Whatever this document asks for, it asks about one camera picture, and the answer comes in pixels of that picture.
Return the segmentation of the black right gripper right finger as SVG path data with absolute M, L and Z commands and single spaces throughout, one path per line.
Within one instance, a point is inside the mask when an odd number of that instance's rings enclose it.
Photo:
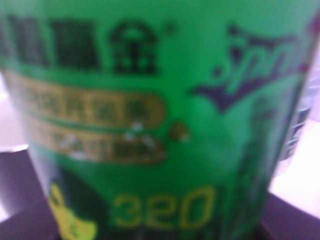
M 320 220 L 270 193 L 257 227 L 258 240 L 319 240 Z

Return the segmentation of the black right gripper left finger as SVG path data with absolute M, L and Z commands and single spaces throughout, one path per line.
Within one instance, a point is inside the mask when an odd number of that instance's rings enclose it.
M 26 150 L 0 154 L 0 238 L 60 239 Z

